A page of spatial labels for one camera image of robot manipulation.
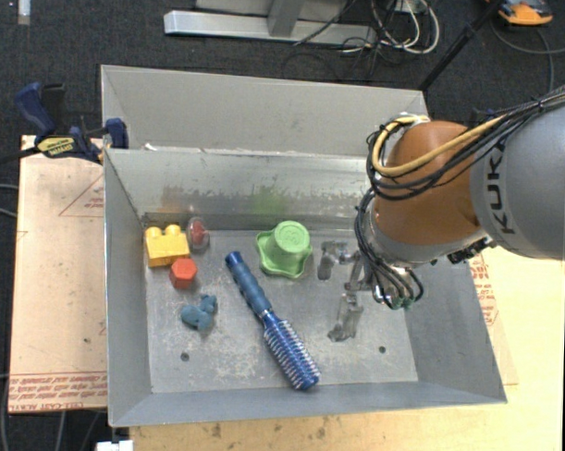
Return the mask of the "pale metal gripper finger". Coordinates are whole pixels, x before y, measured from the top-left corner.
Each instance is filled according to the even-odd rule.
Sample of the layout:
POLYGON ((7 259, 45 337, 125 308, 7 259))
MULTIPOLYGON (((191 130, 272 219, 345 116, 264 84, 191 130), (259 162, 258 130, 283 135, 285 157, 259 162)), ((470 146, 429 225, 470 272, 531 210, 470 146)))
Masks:
POLYGON ((352 339, 358 332, 358 326, 363 313, 363 306, 356 294, 344 293, 338 306, 337 321, 327 337, 332 342, 352 339))
POLYGON ((322 243, 321 259, 318 263, 318 279, 329 280, 336 264, 350 264, 354 260, 354 252, 349 250, 345 241, 326 241, 322 243))

